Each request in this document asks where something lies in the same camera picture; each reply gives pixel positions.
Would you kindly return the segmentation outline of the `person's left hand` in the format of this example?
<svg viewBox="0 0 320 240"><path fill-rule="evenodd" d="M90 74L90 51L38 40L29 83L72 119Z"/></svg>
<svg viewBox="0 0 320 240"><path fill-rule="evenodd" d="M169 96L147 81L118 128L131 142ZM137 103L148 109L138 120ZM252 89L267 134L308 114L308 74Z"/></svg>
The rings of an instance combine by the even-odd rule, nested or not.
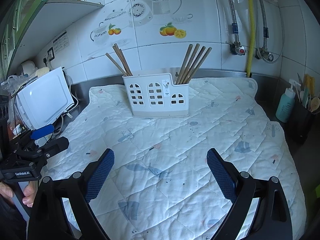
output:
<svg viewBox="0 0 320 240"><path fill-rule="evenodd" d="M26 205L27 207L33 207L33 203L35 200L37 191L37 182L36 181L30 181L29 184L24 188L23 194L24 197L22 199L22 203ZM10 188L9 185L1 181L0 185L0 194L1 196L9 203L13 204L13 197L14 192Z"/></svg>

